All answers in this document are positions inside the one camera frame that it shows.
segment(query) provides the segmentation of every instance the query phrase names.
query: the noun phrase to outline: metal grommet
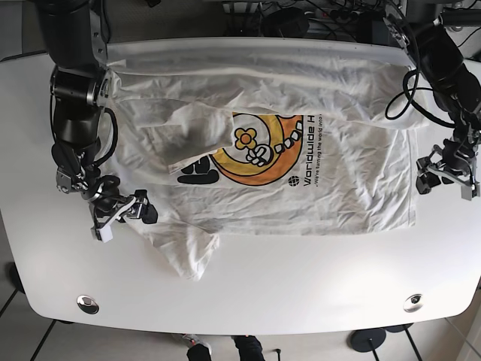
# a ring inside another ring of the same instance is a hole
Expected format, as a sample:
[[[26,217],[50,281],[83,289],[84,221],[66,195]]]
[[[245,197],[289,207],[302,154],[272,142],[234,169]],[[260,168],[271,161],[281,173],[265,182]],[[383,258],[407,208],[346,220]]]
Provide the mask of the metal grommet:
[[[98,305],[95,300],[90,296],[78,296],[77,305],[86,314],[96,314],[98,312]]]
[[[404,310],[406,312],[416,312],[424,306],[424,299],[421,294],[412,295],[404,302]]]

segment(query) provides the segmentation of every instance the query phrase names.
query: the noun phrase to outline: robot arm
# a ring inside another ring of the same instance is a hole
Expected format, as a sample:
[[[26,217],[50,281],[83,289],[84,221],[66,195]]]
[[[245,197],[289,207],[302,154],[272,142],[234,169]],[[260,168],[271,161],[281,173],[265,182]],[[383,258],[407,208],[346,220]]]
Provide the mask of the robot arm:
[[[146,190],[123,197],[119,178],[102,177],[99,169],[115,151],[118,137],[115,114],[105,107],[110,75],[101,23],[103,0],[33,2],[47,51],[56,63],[50,79],[50,121],[57,187],[63,193],[80,193],[88,201],[92,231],[99,241],[112,239],[110,225],[123,217],[155,223],[157,212]],[[95,159],[101,148],[97,131],[103,113],[112,121],[113,141],[109,151]]]
[[[452,137],[444,140],[444,147],[434,145],[429,156],[418,159],[416,187],[421,194],[426,194],[441,182],[457,183],[461,186],[461,197],[471,200],[481,196],[476,180],[476,153],[481,142],[481,86],[467,70],[464,57],[444,29],[443,3],[447,1],[410,0],[405,21],[399,20],[394,12],[386,11],[386,23],[415,62],[419,55],[417,65],[431,85],[437,106],[452,120],[452,123],[447,123],[438,119],[415,101],[412,102],[414,108],[428,119],[453,129]],[[465,17],[473,21],[470,11],[461,11],[461,15],[456,16],[451,13],[446,13],[446,22],[451,25],[455,25],[456,21],[465,24]],[[408,81],[415,73],[411,71],[404,78],[406,96],[410,91]],[[437,162],[432,160],[435,155],[440,156]]]

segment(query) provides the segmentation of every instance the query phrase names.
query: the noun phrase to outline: globe icon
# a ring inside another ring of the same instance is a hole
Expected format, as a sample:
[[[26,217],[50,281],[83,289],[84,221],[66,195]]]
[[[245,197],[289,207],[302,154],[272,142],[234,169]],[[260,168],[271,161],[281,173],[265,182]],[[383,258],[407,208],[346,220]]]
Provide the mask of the globe icon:
[[[299,184],[299,181],[300,181],[299,177],[297,175],[293,175],[288,180],[289,186],[295,187]]]

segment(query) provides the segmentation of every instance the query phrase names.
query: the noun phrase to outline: black logo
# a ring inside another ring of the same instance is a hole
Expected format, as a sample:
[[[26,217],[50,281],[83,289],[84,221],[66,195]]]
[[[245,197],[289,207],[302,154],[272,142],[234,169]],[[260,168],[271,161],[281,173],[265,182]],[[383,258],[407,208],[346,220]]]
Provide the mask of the black logo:
[[[289,186],[295,187],[299,184],[299,177],[297,175],[293,175],[292,177],[289,178]]]
[[[219,180],[219,172],[210,169],[210,161],[207,156],[203,156],[181,171],[185,175],[178,177],[177,182],[183,184],[213,184]]]

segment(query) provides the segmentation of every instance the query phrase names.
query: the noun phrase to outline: black stand base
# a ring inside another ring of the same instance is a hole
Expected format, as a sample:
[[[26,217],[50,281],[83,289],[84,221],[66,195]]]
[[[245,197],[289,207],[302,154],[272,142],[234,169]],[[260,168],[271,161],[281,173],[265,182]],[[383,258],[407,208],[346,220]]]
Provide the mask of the black stand base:
[[[354,331],[349,337],[349,346],[358,352],[372,352],[376,361],[376,349],[386,340],[386,331],[384,329],[361,329]]]
[[[15,288],[15,290],[25,295],[25,290],[23,289],[22,281],[20,280],[20,276],[18,275],[17,266],[15,265],[15,263],[7,263],[7,265],[5,266],[5,274],[7,275],[7,279],[10,281],[11,285]]]
[[[399,333],[399,332],[403,332],[405,330],[405,328],[409,329],[412,325],[413,325],[412,323],[407,323],[405,325],[387,326],[387,327],[383,327],[383,328],[387,332],[390,332],[390,333]]]

